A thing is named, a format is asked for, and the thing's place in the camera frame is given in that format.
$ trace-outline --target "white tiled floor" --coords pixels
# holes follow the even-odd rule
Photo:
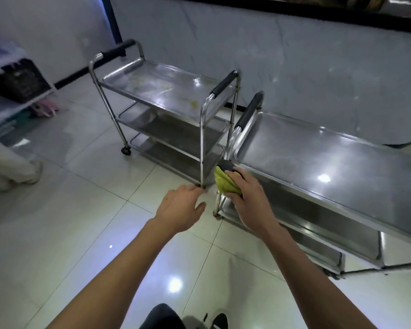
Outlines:
[[[44,160],[41,181],[0,193],[0,329],[44,328],[134,238],[167,190],[186,183],[137,153],[120,153],[92,85],[85,76],[60,90],[52,98],[58,116],[24,136],[30,143],[18,152]],[[116,111],[129,103],[108,97]],[[213,217],[215,192],[203,196],[200,221],[163,249],[124,328],[137,328],[162,302],[183,318],[223,308],[232,328],[305,327],[263,243]],[[171,279],[181,280],[179,292],[168,291]],[[335,283],[381,328],[411,328],[411,273]]]

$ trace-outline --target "caster wheel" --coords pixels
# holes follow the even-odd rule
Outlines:
[[[131,155],[131,148],[129,148],[129,147],[127,147],[127,146],[124,146],[124,147],[121,149],[121,152],[122,152],[124,155],[126,155],[126,156],[130,156],[130,155]]]

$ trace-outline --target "stainless steel cart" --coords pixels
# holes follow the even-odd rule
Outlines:
[[[384,262],[385,233],[411,244],[411,156],[270,112],[241,126],[225,157],[259,179],[312,261],[342,277],[346,254],[373,268],[361,273],[411,269]],[[245,228],[224,196],[214,213]]]
[[[94,63],[120,56],[134,45],[140,57],[99,81]],[[227,131],[229,136],[233,131],[240,71],[231,71],[221,82],[192,74],[146,60],[142,46],[134,39],[97,54],[88,69],[124,143],[123,154],[130,155],[133,148],[202,187],[213,183],[211,172],[224,154],[219,141]],[[102,88],[132,99],[133,104],[115,115]],[[231,97],[233,107],[227,121],[216,114]],[[139,134],[128,143],[119,123]]]

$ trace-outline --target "yellow cloth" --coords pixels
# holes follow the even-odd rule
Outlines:
[[[216,166],[215,168],[215,181],[216,185],[218,186],[219,193],[237,193],[239,195],[242,195],[241,189],[236,186],[234,181],[231,180],[231,178],[227,174],[225,174],[225,172],[222,171],[219,166]]]

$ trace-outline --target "cart handle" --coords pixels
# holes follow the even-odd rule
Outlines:
[[[101,52],[103,58],[117,58],[120,56],[122,53],[125,52],[125,49],[128,47],[134,46],[136,44],[136,41],[134,39],[127,39],[123,43],[118,44],[116,47],[113,49],[110,49],[106,52]]]
[[[248,107],[234,126],[235,129],[237,129],[237,127],[241,127],[241,130],[244,130],[248,121],[251,119],[251,116],[254,114],[254,111],[262,106],[263,96],[263,91],[259,91],[254,95],[253,99],[251,99],[250,104],[248,104]]]
[[[221,92],[224,91],[226,87],[230,85],[231,82],[233,82],[237,77],[239,77],[239,72],[237,70],[233,70],[231,73],[227,75],[211,92],[210,94],[213,94],[215,99],[218,97]]]

